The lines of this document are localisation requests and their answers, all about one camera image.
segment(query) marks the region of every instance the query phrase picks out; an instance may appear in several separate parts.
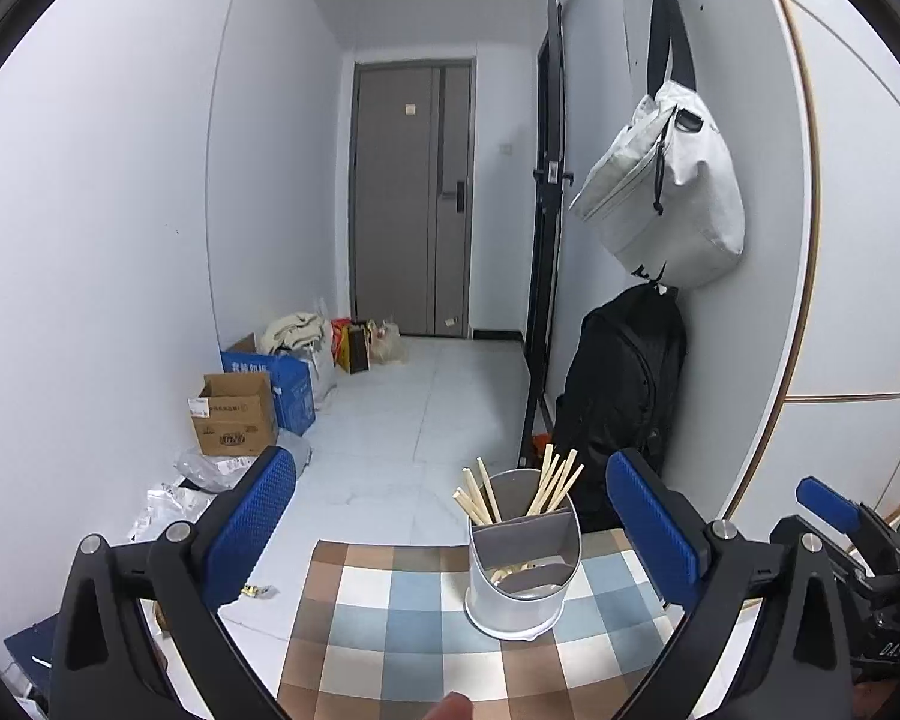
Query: gray door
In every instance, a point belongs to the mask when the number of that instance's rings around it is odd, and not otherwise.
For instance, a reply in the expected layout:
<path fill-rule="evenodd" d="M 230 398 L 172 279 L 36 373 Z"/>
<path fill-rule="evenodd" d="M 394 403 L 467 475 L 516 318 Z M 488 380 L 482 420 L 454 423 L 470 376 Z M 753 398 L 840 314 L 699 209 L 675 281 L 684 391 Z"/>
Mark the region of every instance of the gray door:
<path fill-rule="evenodd" d="M 358 71 L 352 259 L 357 319 L 466 334 L 470 68 Z"/>

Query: orange object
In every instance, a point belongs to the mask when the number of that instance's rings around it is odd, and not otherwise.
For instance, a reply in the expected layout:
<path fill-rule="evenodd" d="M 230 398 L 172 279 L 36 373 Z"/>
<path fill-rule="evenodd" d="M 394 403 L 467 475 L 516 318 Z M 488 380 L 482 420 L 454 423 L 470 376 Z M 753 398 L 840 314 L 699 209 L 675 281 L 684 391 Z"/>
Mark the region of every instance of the orange object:
<path fill-rule="evenodd" d="M 536 453 L 536 459 L 542 461 L 544 450 L 547 448 L 548 443 L 553 443 L 553 440 L 549 433 L 540 433 L 530 439 L 530 442 L 533 444 L 533 451 Z"/>
<path fill-rule="evenodd" d="M 344 317 L 343 319 L 333 319 L 330 324 L 333 326 L 333 343 L 330 346 L 330 352 L 333 354 L 333 359 L 336 362 L 338 355 L 340 355 L 340 344 L 343 340 L 343 330 L 346 330 L 347 327 L 350 327 L 351 319 Z"/>

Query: hanging bag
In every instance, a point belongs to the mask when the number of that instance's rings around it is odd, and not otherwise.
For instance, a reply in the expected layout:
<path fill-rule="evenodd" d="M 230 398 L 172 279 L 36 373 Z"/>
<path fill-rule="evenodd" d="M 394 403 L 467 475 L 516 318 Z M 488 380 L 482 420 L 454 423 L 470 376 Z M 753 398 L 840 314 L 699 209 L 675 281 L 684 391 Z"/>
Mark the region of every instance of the hanging bag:
<path fill-rule="evenodd" d="M 699 287 L 740 259 L 743 201 L 727 144 L 696 92 L 677 0 L 653 0 L 648 54 L 647 95 L 570 210 L 631 274 Z"/>

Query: floor baseboard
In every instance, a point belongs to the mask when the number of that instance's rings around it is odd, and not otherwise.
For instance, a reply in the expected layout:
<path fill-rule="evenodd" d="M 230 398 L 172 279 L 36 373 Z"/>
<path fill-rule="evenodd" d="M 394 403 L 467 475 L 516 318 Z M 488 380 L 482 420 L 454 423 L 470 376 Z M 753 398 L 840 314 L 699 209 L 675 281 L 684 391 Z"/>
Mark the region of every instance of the floor baseboard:
<path fill-rule="evenodd" d="M 520 341 L 523 343 L 523 333 L 519 330 L 474 330 L 474 341 Z"/>

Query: checkered tablecloth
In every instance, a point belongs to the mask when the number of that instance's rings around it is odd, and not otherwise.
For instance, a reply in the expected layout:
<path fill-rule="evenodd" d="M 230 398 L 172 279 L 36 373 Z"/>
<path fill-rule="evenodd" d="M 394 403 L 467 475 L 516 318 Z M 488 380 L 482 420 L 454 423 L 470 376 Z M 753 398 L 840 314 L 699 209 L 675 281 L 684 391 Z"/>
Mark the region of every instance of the checkered tablecloth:
<path fill-rule="evenodd" d="M 322 541 L 278 699 L 293 720 L 421 720 L 446 693 L 476 720 L 607 720 L 673 632 L 622 531 L 583 537 L 557 626 L 495 640 L 463 611 L 468 550 Z"/>

